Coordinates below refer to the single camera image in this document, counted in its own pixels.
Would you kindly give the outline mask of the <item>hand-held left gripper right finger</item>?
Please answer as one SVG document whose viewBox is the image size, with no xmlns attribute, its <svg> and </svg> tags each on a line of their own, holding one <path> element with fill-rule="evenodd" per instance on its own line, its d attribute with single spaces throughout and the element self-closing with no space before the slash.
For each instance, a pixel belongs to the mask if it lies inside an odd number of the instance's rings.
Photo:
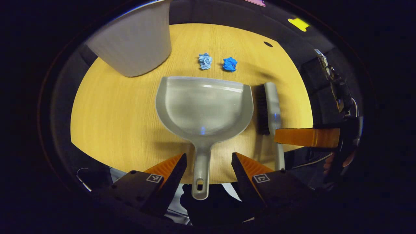
<svg viewBox="0 0 416 234">
<path fill-rule="evenodd" d="M 231 160 L 241 200 L 254 212 L 281 211 L 312 200 L 312 189 L 288 170 L 274 171 L 234 152 Z"/>
</svg>

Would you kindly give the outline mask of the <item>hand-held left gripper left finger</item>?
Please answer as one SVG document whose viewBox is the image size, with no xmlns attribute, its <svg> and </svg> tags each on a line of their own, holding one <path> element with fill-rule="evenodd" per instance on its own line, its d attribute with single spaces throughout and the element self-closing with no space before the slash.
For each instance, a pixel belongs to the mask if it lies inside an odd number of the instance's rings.
<svg viewBox="0 0 416 234">
<path fill-rule="evenodd" d="M 126 206 L 165 215 L 187 168 L 186 153 L 168 158 L 144 172 L 131 170 L 109 188 L 110 196 Z"/>
</svg>

